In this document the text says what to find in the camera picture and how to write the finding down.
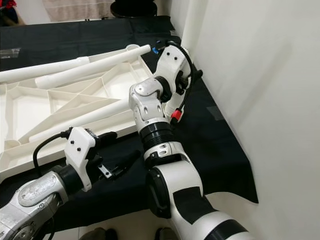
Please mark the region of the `grey robot left foot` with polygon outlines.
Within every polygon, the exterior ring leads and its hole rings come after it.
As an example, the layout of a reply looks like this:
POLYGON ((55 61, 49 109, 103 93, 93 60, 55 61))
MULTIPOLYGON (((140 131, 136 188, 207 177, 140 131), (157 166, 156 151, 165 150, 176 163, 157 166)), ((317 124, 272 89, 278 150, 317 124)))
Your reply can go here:
POLYGON ((103 227, 97 227, 94 230, 82 234, 78 240, 107 240, 107 232, 103 227))

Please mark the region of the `grey robot foot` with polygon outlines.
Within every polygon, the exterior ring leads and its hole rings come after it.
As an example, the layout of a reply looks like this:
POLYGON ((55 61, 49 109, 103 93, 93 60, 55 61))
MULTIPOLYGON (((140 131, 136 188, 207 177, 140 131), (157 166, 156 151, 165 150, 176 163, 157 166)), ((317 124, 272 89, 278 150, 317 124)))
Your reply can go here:
POLYGON ((179 240, 179 237, 171 228, 162 227, 156 230, 153 240, 179 240))
POLYGON ((107 232, 103 227, 97 227, 94 230, 82 234, 78 240, 107 240, 107 232))

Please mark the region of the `white plastic table top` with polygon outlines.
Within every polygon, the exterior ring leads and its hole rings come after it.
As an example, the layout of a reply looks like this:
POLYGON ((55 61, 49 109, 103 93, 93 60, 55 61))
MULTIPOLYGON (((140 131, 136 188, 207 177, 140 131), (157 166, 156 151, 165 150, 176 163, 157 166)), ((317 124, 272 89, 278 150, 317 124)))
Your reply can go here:
MULTIPOLYGON (((142 46, 128 45, 120 50, 90 55, 90 63, 139 47, 142 46)), ((151 77, 151 71, 140 55, 108 70, 51 89, 36 87, 35 79, 38 77, 0 83, 0 180, 34 167, 32 154, 35 148, 50 136, 26 144, 21 144, 18 139, 46 117, 98 100, 128 99, 130 86, 148 77, 151 77)), ((88 128, 96 135, 113 131, 118 133, 119 137, 135 131, 130 110, 80 127, 88 128)))

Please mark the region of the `grey robot right foot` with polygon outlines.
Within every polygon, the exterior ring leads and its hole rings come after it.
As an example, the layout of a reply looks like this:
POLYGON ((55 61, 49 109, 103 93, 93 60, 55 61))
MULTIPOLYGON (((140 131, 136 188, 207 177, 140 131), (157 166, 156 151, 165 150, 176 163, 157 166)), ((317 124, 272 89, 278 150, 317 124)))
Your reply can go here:
POLYGON ((162 227, 156 230, 153 240, 179 240, 179 237, 171 228, 162 227))

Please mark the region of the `black table cloth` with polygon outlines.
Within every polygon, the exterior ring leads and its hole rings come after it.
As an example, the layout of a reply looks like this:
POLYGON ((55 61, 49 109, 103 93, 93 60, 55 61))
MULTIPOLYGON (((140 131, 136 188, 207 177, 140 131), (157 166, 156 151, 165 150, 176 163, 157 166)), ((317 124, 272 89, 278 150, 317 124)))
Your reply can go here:
MULTIPOLYGON (((127 45, 180 42, 173 35, 169 16, 119 18, 89 22, 41 23, 0 28, 0 48, 20 50, 18 57, 3 59, 1 70, 38 66, 77 57, 121 50, 127 45)), ((185 106, 185 117, 175 130, 201 174, 206 194, 230 195, 240 204, 259 203, 251 164, 210 90, 198 81, 185 106)), ((112 218, 148 211, 146 169, 141 158, 116 181, 101 180, 80 191, 55 213, 55 235, 112 218)))

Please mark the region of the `flat clear plastic bag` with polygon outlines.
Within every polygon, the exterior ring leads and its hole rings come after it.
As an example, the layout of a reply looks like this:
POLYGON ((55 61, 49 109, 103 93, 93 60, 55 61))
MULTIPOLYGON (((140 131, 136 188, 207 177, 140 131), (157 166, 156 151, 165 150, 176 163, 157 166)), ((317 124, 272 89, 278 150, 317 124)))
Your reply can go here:
POLYGON ((0 59, 19 58, 21 48, 9 48, 0 50, 0 59))

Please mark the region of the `beige striped cloth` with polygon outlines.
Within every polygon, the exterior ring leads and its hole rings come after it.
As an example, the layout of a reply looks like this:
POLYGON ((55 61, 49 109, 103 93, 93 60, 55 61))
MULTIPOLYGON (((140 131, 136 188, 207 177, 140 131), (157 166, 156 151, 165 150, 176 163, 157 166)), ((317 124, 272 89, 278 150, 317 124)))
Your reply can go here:
POLYGON ((110 7, 115 0, 42 0, 52 22, 102 19, 113 16, 110 7))

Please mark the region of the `red and teal clothes pile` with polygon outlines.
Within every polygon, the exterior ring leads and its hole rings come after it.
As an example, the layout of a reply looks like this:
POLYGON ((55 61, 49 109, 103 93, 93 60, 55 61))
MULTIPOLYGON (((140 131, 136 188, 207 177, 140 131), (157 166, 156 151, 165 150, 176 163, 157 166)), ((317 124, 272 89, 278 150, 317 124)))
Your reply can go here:
POLYGON ((0 27, 18 25, 16 5, 15 0, 0 0, 0 27))

